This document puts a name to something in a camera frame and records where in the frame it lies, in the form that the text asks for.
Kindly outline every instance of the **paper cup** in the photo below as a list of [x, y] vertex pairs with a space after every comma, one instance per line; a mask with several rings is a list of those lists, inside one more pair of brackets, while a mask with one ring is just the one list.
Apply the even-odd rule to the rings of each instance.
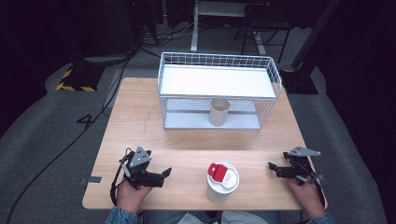
[[227, 161], [212, 163], [207, 171], [207, 198], [222, 203], [239, 185], [239, 174]]
[[228, 115], [230, 103], [225, 99], [213, 99], [210, 105], [210, 123], [216, 127], [223, 125]]

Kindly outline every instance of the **white shelf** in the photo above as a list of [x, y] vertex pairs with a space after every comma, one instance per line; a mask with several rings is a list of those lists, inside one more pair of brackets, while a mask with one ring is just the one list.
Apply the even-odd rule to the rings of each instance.
[[210, 100], [168, 100], [165, 127], [168, 129], [260, 129], [252, 101], [230, 101], [225, 123], [215, 127], [209, 122]]
[[275, 99], [265, 68], [166, 64], [161, 96]]

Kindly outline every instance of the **wooden table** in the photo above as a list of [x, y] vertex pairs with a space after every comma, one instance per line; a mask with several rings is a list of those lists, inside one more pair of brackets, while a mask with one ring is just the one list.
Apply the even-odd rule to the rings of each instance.
[[[283, 178], [268, 161], [290, 166], [282, 152], [304, 146], [300, 129], [284, 91], [260, 131], [165, 130], [157, 79], [125, 78], [114, 104], [83, 205], [89, 209], [113, 206], [109, 190], [125, 149], [151, 150], [148, 171], [172, 167], [162, 188], [146, 197], [142, 209], [177, 210], [298, 210]], [[240, 174], [238, 189], [224, 203], [205, 194], [206, 172], [212, 162], [229, 161]]]

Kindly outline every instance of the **wire rack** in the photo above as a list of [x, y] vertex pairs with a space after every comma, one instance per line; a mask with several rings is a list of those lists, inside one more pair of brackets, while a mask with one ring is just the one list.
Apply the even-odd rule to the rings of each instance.
[[[244, 97], [241, 95], [162, 95], [163, 74], [167, 67], [180, 66], [191, 67], [196, 69], [205, 67], [209, 69], [233, 69], [240, 71], [241, 76], [246, 73], [248, 69], [265, 70], [271, 82], [270, 87], [274, 92], [274, 97]], [[181, 129], [260, 129], [266, 121], [270, 111], [281, 93], [282, 83], [279, 73], [277, 72], [274, 60], [271, 57], [263, 56], [247, 56], [247, 55], [224, 55], [224, 54], [199, 54], [199, 53], [179, 53], [179, 52], [164, 52], [160, 61], [159, 75], [158, 75], [158, 90], [160, 93], [160, 101], [163, 113], [163, 127], [164, 128], [181, 128]], [[181, 120], [183, 113], [195, 113], [197, 116], [202, 116], [208, 113], [210, 108], [211, 98], [227, 98], [231, 102], [230, 113], [239, 115], [239, 119], [247, 118], [247, 116], [254, 115], [257, 120], [257, 125], [238, 127], [227, 126], [224, 127], [210, 127], [206, 124], [187, 124], [187, 125], [173, 125], [171, 120]]]

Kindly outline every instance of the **human hand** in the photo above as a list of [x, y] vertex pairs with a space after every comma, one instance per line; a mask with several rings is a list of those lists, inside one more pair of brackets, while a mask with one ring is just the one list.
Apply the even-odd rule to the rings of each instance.
[[135, 189], [128, 181], [124, 181], [117, 187], [117, 207], [137, 213], [143, 200], [151, 190], [152, 187], [143, 186]]
[[287, 183], [297, 202], [308, 213], [309, 218], [313, 219], [326, 214], [315, 184], [304, 183], [299, 185], [296, 179], [287, 179]]

